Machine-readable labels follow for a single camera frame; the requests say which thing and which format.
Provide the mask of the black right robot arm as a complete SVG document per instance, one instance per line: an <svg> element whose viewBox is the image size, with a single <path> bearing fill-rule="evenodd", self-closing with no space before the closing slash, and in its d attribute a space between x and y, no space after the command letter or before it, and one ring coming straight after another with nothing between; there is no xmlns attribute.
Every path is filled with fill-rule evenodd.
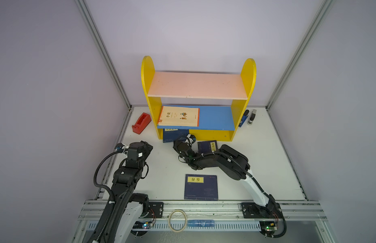
<svg viewBox="0 0 376 243"><path fill-rule="evenodd" d="M193 170L206 168L220 168L228 177L241 181L253 198L253 211L261 218L278 217L283 219L280 205L271 194L265 192L253 176L246 156L231 148L222 145L219 149L198 153L192 149L192 143L187 137L178 138L173 142L173 149L179 158Z"/></svg>

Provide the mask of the red-edged beige reading book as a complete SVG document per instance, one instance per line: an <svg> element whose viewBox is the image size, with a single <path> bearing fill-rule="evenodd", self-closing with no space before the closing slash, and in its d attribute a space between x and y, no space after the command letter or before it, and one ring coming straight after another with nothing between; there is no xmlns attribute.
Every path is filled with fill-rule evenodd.
<svg viewBox="0 0 376 243"><path fill-rule="evenodd" d="M163 106L157 124L159 126L198 127L199 119L199 108Z"/></svg>

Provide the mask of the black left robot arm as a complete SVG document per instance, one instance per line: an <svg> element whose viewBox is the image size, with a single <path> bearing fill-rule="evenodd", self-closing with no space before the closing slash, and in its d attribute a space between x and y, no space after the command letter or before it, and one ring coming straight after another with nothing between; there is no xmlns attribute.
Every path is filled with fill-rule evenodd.
<svg viewBox="0 0 376 243"><path fill-rule="evenodd" d="M98 221L98 224L88 239L89 243L124 243L134 228L138 219L149 211L147 194L134 193L137 183L144 179L146 159L153 146L145 141L134 142L130 145L119 143L115 151L107 155L98 165L93 183L108 193L108 200ZM127 157L123 164L114 172L112 186L97 182L101 166L113 155L123 153Z"/></svg>

